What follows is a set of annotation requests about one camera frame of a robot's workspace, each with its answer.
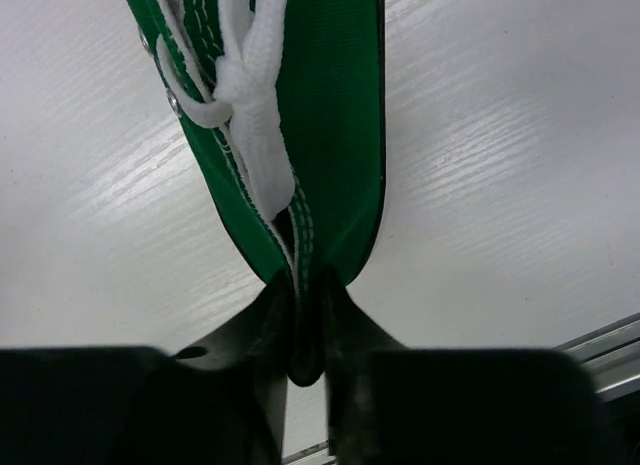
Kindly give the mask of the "green sneaker with laces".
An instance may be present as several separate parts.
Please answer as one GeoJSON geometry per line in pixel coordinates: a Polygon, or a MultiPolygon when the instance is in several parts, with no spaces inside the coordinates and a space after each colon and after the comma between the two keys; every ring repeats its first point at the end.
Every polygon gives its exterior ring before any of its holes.
{"type": "Polygon", "coordinates": [[[351,283],[385,194],[384,0],[126,0],[218,214],[293,305],[288,375],[324,369],[327,270],[351,283]]]}

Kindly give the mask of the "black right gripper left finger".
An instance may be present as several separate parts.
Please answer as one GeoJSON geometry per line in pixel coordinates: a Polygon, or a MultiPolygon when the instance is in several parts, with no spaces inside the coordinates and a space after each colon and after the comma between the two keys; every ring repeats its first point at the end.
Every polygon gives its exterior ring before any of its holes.
{"type": "Polygon", "coordinates": [[[284,273],[201,342],[5,349],[5,464],[277,464],[286,401],[284,273]]]}

